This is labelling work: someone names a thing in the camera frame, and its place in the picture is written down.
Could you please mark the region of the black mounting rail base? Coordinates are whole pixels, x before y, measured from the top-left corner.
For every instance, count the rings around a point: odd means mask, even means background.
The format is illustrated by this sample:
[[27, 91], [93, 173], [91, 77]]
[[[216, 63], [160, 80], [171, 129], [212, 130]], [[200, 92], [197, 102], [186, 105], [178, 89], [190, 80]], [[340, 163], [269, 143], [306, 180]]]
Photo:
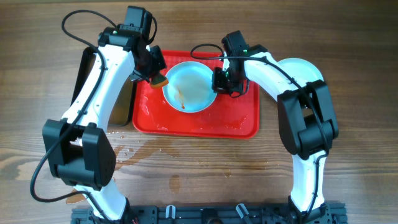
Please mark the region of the black mounting rail base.
[[[265, 205], [167, 207], [131, 206], [132, 223], [301, 223], [298, 212], [285, 203]], [[96, 217], [92, 208], [80, 207], [72, 210], [70, 223], [106, 223]], [[303, 223], [348, 223], [344, 203], [325, 202], [312, 210], [308, 221]]]

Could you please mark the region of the orange sponge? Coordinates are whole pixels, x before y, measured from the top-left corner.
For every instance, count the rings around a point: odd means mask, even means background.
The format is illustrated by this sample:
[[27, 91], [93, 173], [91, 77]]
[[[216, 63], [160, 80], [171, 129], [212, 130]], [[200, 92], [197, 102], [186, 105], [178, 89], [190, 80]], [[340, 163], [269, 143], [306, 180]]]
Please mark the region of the orange sponge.
[[157, 74], [153, 76], [150, 80], [150, 87], [153, 89], [156, 88], [162, 88], [163, 86], [166, 86], [169, 83], [169, 80], [167, 79], [166, 76], [162, 74]]

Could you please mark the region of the red plastic tray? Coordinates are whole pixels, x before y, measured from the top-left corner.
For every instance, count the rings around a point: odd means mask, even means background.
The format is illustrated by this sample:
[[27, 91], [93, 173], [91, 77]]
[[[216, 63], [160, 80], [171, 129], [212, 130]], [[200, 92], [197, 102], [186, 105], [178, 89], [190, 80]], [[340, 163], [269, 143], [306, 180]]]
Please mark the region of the red plastic tray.
[[[194, 61], [207, 65], [212, 71], [221, 67], [216, 53], [200, 52], [199, 59], [189, 52], [164, 50], [167, 72], [176, 64]], [[239, 98], [217, 93], [215, 101], [197, 113], [183, 113], [172, 108], [165, 100], [162, 88], [153, 89], [146, 82], [137, 86], [132, 116], [134, 127], [143, 133], [209, 138], [249, 139], [259, 129], [259, 87], [251, 83], [249, 91]]]

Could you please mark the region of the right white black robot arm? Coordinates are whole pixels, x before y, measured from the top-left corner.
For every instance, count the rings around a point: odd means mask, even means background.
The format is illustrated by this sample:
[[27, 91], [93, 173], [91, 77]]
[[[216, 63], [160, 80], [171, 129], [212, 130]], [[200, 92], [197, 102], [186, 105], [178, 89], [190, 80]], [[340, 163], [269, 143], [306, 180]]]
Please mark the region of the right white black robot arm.
[[261, 45], [222, 47], [213, 84], [218, 92], [243, 95], [235, 86], [253, 82], [277, 103], [279, 135], [292, 155], [293, 187], [289, 196], [292, 221], [308, 223], [326, 211], [323, 175], [338, 123], [328, 85], [319, 69], [301, 58], [276, 61]]

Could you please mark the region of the black tray with brown water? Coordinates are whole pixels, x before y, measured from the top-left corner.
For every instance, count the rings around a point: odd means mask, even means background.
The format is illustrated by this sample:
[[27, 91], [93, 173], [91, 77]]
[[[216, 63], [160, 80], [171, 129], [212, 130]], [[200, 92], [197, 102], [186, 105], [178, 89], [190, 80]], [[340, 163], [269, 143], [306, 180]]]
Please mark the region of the black tray with brown water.
[[[95, 52], [91, 48], [87, 47], [83, 51], [71, 104], [74, 103], [78, 94], [83, 88], [83, 85], [85, 84], [85, 81], [87, 80], [88, 75], [93, 68], [95, 57]], [[136, 84], [130, 81], [129, 77], [127, 77], [114, 104], [113, 110], [109, 117], [108, 126], [122, 127], [131, 122], [135, 92]]]

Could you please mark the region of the stained pale blue plate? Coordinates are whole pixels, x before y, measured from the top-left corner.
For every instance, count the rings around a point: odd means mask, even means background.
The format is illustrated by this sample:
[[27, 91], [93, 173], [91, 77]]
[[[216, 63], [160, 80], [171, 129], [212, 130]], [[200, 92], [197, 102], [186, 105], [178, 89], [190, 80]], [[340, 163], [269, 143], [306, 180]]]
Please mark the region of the stained pale blue plate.
[[212, 89], [213, 71], [194, 61], [174, 65], [166, 74], [169, 83], [162, 88], [166, 102], [183, 113], [197, 113], [207, 109], [216, 99]]

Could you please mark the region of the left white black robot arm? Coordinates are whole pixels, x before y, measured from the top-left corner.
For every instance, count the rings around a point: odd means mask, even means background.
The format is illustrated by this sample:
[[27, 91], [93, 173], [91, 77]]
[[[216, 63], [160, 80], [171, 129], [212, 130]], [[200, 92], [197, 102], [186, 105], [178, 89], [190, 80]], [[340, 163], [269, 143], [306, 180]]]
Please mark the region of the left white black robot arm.
[[42, 135], [46, 153], [30, 183], [32, 197], [35, 181], [44, 162], [51, 174], [83, 194], [92, 206], [91, 220], [100, 223], [134, 223], [128, 199], [113, 180], [116, 155], [106, 130], [111, 112], [125, 81], [145, 80], [164, 86], [160, 73], [166, 68], [159, 46], [151, 46], [144, 28], [107, 27], [101, 33], [95, 63], [82, 89], [61, 120], [47, 120]]

